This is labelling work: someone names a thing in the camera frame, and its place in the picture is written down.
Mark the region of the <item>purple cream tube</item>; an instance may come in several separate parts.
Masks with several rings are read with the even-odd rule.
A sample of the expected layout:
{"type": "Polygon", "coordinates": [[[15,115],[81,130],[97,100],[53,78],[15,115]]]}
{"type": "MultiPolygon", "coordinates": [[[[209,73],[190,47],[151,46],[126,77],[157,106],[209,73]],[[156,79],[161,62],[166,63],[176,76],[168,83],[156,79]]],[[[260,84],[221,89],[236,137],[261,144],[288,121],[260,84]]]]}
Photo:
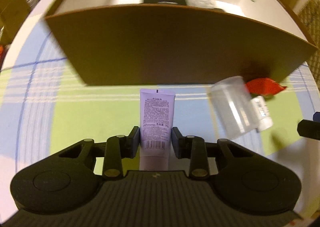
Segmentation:
{"type": "Polygon", "coordinates": [[[140,90],[141,171],[166,171],[169,168],[175,96],[169,90],[140,90]]]}

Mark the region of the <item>red snack packet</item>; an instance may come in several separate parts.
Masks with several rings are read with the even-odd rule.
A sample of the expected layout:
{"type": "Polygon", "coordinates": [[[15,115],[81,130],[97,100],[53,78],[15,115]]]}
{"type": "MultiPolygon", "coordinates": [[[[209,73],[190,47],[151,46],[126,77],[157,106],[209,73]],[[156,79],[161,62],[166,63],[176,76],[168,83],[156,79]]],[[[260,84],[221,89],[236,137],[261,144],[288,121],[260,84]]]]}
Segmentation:
{"type": "Polygon", "coordinates": [[[266,77],[248,81],[245,86],[251,94],[261,96],[274,96],[287,89],[286,86],[266,77]]]}

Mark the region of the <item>brown open storage box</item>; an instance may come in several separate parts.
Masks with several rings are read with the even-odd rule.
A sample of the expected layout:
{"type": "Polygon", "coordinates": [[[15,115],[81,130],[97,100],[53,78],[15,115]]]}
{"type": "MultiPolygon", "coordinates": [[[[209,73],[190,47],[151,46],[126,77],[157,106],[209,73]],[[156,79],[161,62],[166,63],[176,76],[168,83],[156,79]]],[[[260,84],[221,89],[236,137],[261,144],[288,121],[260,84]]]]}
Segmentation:
{"type": "Polygon", "coordinates": [[[55,0],[45,21],[85,84],[281,81],[317,46],[282,0],[216,0],[217,9],[143,0],[55,0]]]}

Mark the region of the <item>dark paper shopping bag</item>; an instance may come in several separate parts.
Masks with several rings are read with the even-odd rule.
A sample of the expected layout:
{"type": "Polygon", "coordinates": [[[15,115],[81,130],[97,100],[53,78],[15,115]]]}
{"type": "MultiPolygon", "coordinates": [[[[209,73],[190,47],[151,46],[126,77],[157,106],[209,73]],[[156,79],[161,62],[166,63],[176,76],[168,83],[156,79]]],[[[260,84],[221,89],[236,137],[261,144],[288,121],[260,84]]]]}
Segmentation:
{"type": "Polygon", "coordinates": [[[40,0],[1,0],[1,45],[11,44],[40,0]]]}

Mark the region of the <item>plaid tablecloth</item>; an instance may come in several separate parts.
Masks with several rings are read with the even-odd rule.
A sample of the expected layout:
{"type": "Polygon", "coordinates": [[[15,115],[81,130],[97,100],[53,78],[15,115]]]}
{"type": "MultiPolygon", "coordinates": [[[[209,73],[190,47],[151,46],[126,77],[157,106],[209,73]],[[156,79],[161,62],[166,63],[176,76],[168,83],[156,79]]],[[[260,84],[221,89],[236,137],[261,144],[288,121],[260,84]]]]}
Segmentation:
{"type": "MultiPolygon", "coordinates": [[[[103,142],[139,124],[138,86],[87,87],[76,75],[42,20],[52,1],[36,6],[1,70],[1,221],[17,210],[10,194],[16,172],[79,140],[103,142]]],[[[319,142],[300,137],[297,125],[319,110],[319,93],[306,64],[283,85],[267,101],[273,126],[236,142],[296,172],[296,210],[309,217],[319,208],[319,142]]]]}

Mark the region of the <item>brown blue knitted cloth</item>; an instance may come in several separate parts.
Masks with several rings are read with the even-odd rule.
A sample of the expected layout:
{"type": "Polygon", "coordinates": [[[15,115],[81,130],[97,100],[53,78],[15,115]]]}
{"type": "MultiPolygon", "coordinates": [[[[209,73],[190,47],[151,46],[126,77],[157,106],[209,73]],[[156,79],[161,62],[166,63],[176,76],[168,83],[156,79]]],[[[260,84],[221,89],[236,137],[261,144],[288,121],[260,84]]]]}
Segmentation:
{"type": "Polygon", "coordinates": [[[188,0],[188,4],[197,8],[217,9],[216,0],[188,0]]]}

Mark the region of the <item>quilted gold chair cushion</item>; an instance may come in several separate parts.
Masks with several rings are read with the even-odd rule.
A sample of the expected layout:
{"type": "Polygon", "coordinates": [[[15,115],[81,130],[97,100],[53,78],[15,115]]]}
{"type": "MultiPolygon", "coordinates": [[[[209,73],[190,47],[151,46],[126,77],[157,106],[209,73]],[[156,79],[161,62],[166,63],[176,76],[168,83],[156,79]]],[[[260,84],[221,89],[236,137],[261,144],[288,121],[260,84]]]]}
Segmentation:
{"type": "MultiPolygon", "coordinates": [[[[319,0],[308,0],[302,9],[298,13],[299,19],[306,26],[308,33],[311,35],[316,46],[319,48],[319,0]]],[[[319,50],[317,50],[310,59],[308,59],[307,64],[310,68],[311,74],[319,88],[319,50]]]]}

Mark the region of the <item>clear plastic cup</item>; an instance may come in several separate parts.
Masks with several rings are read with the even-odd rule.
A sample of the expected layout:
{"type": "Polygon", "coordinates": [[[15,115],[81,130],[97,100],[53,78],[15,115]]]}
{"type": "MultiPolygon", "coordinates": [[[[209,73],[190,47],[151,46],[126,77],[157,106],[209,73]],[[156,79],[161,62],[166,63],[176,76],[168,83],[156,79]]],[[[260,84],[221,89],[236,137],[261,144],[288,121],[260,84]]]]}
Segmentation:
{"type": "Polygon", "coordinates": [[[226,138],[236,139],[259,125],[242,76],[229,77],[215,83],[210,88],[209,96],[225,130],[226,138]]]}

